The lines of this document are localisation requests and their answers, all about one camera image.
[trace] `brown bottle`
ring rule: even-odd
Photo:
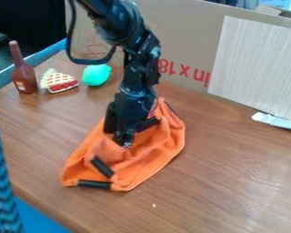
[[[25,63],[23,56],[20,52],[19,45],[15,40],[9,43],[9,49],[11,51],[15,64],[14,70],[12,71],[11,75],[15,87],[20,93],[34,93],[37,88],[35,70]]]

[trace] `toy pizza slice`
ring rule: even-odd
[[[50,93],[58,93],[78,86],[75,77],[57,73],[54,69],[48,70],[40,82],[41,88],[46,88]]]

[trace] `wooden table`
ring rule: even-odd
[[[81,76],[65,53],[36,69]],[[63,159],[105,114],[117,82],[56,95],[0,90],[0,130],[15,193],[73,232],[291,233],[291,131],[255,110],[178,86],[159,93],[186,122],[186,147],[128,193],[62,187]]]

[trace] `cable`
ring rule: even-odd
[[[22,233],[23,225],[7,174],[0,140],[0,223],[4,233]]]
[[[108,54],[106,55],[105,58],[98,59],[98,60],[87,60],[87,59],[81,59],[81,58],[74,58],[71,55],[71,44],[72,44],[72,38],[73,38],[73,32],[75,30],[75,22],[76,22],[76,7],[75,7],[75,2],[74,0],[69,0],[68,1],[71,7],[71,13],[72,13],[72,18],[69,26],[69,30],[67,33],[67,38],[66,38],[66,53],[69,59],[79,65],[102,65],[106,64],[113,56],[114,52],[116,51],[116,46],[112,46]]]

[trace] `cardboard box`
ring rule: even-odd
[[[225,15],[291,28],[291,19],[197,0],[135,0],[145,22],[163,47],[160,72],[165,80],[206,93]],[[73,50],[75,56],[104,53],[86,13],[78,8]],[[123,71],[121,53],[112,61]]]

